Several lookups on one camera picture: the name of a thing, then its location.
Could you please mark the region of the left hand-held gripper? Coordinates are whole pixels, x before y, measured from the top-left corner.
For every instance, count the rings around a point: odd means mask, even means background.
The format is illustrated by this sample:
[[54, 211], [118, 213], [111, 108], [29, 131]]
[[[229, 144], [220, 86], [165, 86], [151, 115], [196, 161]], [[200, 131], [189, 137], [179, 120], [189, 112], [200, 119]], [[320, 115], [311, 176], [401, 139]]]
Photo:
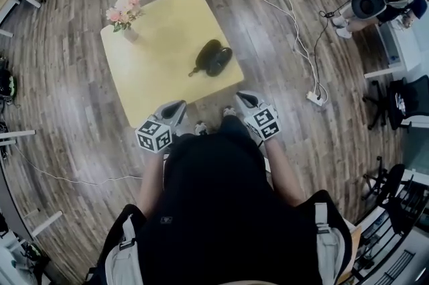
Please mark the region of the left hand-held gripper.
[[186, 101], [170, 101], [160, 106], [135, 130], [137, 144], [145, 151], [158, 154], [173, 143], [176, 128], [186, 113]]

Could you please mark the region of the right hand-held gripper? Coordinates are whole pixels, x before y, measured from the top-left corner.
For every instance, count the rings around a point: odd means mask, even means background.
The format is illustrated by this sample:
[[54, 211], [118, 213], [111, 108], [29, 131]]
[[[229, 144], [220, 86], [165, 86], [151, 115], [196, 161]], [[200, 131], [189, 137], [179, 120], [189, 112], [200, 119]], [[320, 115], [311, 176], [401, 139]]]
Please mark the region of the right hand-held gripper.
[[280, 133], [278, 113], [255, 91], [237, 91], [235, 100], [250, 132], [265, 142]]

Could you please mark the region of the person's left forearm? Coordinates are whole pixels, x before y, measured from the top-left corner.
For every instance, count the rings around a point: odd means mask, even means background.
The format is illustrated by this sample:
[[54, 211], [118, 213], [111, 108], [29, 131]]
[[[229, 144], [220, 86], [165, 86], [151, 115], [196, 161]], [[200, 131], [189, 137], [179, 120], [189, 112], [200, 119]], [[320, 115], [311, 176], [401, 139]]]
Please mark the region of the person's left forearm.
[[154, 211], [164, 190], [164, 154], [145, 155], [143, 178], [137, 207], [148, 218]]

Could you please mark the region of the person's right forearm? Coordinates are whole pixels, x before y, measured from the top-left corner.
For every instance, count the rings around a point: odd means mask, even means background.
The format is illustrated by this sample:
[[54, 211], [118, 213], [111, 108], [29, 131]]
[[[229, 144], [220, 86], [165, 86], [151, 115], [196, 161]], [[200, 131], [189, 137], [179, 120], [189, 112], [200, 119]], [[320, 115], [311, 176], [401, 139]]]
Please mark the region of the person's right forearm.
[[304, 191], [289, 164], [280, 142], [272, 137], [264, 142], [274, 190], [290, 205], [297, 207], [305, 201]]

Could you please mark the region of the white power strip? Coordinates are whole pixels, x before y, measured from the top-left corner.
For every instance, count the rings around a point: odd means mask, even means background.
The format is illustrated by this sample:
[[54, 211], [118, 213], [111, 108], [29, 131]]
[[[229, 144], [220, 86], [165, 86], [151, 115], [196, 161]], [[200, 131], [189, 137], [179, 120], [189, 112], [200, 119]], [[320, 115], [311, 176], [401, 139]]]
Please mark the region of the white power strip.
[[308, 91], [306, 94], [306, 98], [312, 103], [318, 105], [319, 107], [324, 105], [324, 100], [320, 95], [315, 94], [312, 91]]

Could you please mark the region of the yellow square table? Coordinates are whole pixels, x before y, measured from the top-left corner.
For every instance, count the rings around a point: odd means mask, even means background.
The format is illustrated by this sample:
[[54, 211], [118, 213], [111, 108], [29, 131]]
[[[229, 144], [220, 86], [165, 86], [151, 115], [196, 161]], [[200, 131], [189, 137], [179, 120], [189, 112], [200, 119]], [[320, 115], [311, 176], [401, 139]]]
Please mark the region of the yellow square table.
[[191, 75], [204, 45], [229, 45], [205, 0], [156, 0], [143, 7], [130, 42], [108, 25], [101, 30], [109, 68], [130, 126], [139, 127], [156, 109], [175, 100], [193, 103], [243, 81], [236, 58], [216, 77]]

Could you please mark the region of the white vase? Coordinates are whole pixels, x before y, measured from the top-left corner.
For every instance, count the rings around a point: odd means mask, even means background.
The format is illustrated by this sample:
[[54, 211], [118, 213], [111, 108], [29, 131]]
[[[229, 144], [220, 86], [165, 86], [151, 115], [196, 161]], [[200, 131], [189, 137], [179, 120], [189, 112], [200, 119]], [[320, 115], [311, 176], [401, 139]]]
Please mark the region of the white vase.
[[130, 43], [135, 43], [139, 38], [139, 34], [132, 27], [124, 29], [123, 36]]

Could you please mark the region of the person's black shirt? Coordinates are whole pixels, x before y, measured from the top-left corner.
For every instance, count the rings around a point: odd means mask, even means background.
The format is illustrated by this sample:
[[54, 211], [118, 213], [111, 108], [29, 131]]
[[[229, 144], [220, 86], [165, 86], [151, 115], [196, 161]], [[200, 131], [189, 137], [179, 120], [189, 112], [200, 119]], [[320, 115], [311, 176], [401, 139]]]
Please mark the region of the person's black shirt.
[[146, 218], [124, 207], [83, 285], [335, 285], [352, 237], [329, 193], [290, 206], [236, 117], [184, 135]]

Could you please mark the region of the pink flower bouquet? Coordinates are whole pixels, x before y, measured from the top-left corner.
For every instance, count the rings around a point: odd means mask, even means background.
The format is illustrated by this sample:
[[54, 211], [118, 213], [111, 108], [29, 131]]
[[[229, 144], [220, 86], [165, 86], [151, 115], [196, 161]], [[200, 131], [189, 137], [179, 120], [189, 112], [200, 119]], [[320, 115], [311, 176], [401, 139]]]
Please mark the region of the pink flower bouquet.
[[132, 23], [143, 15], [142, 0], [115, 0], [106, 10], [106, 18], [114, 32], [130, 30]]

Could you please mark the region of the black chair with printed cloth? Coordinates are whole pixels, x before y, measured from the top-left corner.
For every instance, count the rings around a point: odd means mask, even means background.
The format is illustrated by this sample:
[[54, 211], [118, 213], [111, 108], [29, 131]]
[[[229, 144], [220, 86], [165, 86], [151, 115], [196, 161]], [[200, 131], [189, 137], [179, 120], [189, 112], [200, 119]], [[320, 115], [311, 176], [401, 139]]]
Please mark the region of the black chair with printed cloth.
[[362, 101], [373, 103], [377, 112], [373, 121], [368, 125], [372, 130], [381, 120], [381, 125], [386, 125], [386, 117], [393, 130], [399, 128], [410, 131], [412, 123], [402, 123], [403, 120], [414, 116], [429, 117], [429, 76], [424, 75], [419, 79], [407, 82], [405, 78], [393, 80], [386, 87], [386, 94], [381, 92], [378, 80], [372, 80], [371, 84], [377, 89], [378, 97], [363, 97]]

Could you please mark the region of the white shelf unit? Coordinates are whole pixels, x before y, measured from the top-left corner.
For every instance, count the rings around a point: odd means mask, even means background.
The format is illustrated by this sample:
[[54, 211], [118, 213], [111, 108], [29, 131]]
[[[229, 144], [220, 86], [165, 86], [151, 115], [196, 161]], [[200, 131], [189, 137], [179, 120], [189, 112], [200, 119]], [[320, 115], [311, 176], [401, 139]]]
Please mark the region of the white shelf unit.
[[417, 67], [422, 56], [411, 28], [405, 28], [400, 18], [377, 26], [377, 32], [387, 56], [387, 67], [364, 74], [365, 79], [407, 72]]

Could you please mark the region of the black office chair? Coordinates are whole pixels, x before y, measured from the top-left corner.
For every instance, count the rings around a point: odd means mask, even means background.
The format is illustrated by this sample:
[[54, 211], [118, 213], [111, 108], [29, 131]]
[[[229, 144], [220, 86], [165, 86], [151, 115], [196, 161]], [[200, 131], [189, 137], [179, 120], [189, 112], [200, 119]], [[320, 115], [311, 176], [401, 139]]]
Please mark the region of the black office chair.
[[371, 195], [376, 196], [376, 205], [385, 209], [391, 226], [395, 234], [402, 235], [404, 233], [404, 211], [402, 209], [402, 200], [397, 196], [397, 191], [402, 182], [405, 166], [396, 164], [390, 170], [383, 167], [383, 158], [377, 157], [379, 162], [377, 176], [372, 176], [365, 173], [363, 178], [368, 187], [368, 191], [361, 196], [362, 201], [366, 201]]

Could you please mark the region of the black green backpack rig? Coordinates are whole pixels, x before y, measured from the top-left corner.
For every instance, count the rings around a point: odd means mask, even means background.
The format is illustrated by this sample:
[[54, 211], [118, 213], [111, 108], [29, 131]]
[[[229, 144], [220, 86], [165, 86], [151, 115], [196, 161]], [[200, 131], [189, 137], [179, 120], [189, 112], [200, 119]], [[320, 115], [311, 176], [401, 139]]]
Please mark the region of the black green backpack rig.
[[16, 81], [10, 71], [0, 69], [0, 97], [12, 100], [16, 94]]

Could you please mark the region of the black metal shelf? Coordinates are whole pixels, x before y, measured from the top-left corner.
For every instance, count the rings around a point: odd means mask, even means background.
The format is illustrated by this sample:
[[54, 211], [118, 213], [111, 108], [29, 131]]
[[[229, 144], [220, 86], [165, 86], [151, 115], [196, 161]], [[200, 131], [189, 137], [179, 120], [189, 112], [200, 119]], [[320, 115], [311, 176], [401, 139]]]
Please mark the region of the black metal shelf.
[[388, 212], [374, 207], [359, 222], [362, 228], [359, 249], [346, 285], [393, 285], [406, 268], [417, 259], [412, 247], [405, 245], [412, 228], [420, 220], [429, 201], [429, 175], [405, 170], [397, 191], [405, 231], [395, 233]]

